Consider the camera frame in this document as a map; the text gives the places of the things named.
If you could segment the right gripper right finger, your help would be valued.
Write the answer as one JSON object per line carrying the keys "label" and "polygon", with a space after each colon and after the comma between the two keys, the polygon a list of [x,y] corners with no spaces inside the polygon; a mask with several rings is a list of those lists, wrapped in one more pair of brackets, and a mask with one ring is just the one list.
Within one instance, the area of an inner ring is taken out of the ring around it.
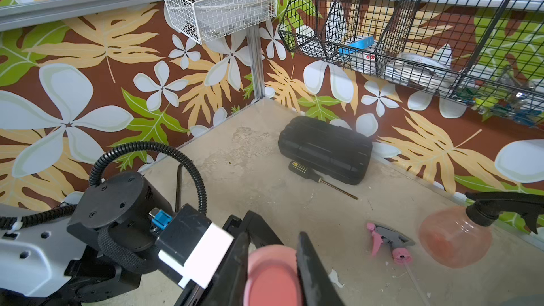
{"label": "right gripper right finger", "polygon": [[296,261],[303,305],[344,305],[306,232],[298,236]]}

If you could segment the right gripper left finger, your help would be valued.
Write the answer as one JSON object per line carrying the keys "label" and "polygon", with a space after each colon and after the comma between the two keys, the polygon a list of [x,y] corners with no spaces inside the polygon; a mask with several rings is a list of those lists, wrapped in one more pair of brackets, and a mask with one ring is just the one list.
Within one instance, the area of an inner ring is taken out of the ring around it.
{"label": "right gripper left finger", "polygon": [[240,234],[200,305],[243,305],[248,276],[249,235]]}

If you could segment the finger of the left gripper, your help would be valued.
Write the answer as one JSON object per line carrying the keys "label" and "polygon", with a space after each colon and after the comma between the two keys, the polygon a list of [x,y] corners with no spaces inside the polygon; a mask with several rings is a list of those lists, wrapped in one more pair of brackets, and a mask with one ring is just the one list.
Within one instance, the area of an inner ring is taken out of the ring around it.
{"label": "finger of the left gripper", "polygon": [[229,216],[222,229],[234,238],[237,238],[240,233],[246,232],[251,243],[257,249],[269,245],[283,245],[265,219],[253,211],[247,211],[242,219],[235,215]]}

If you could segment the pink spray bottle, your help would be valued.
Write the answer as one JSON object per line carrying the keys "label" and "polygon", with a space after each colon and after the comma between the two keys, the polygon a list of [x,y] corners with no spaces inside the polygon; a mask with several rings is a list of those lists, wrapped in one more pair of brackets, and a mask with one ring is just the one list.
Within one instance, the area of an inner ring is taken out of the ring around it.
{"label": "pink spray bottle", "polygon": [[296,251],[283,245],[263,246],[248,258],[243,304],[302,305]]}

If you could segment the orange translucent spray bottle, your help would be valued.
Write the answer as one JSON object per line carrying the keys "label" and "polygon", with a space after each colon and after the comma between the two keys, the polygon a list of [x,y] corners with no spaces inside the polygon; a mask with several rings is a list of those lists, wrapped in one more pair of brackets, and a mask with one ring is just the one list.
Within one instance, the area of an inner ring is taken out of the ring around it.
{"label": "orange translucent spray bottle", "polygon": [[492,245],[491,229],[474,223],[460,206],[429,215],[420,225],[418,237],[435,261],[452,269],[478,262]]}

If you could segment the black spray nozzle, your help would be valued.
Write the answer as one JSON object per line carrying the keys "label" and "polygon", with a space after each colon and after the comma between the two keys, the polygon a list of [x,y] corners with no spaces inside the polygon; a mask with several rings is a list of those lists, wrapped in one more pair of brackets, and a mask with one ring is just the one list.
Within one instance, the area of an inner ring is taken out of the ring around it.
{"label": "black spray nozzle", "polygon": [[542,195],[493,191],[466,193],[466,198],[473,201],[466,208],[466,215],[476,225],[489,227],[503,212],[515,212],[531,232],[538,234],[538,218],[543,214]]}

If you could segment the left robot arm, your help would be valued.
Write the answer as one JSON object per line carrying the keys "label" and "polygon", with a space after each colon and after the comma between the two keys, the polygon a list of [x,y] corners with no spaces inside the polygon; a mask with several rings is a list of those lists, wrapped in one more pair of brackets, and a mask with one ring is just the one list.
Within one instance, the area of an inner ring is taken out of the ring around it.
{"label": "left robot arm", "polygon": [[[140,150],[178,161],[194,181],[198,206],[171,205],[140,173],[103,180],[107,166]],[[199,305],[207,290],[181,273],[211,226],[207,193],[194,163],[162,143],[113,148],[93,166],[89,188],[59,207],[28,212],[1,207],[1,295],[10,305],[80,305],[136,290],[158,271],[180,283],[179,305]]]}

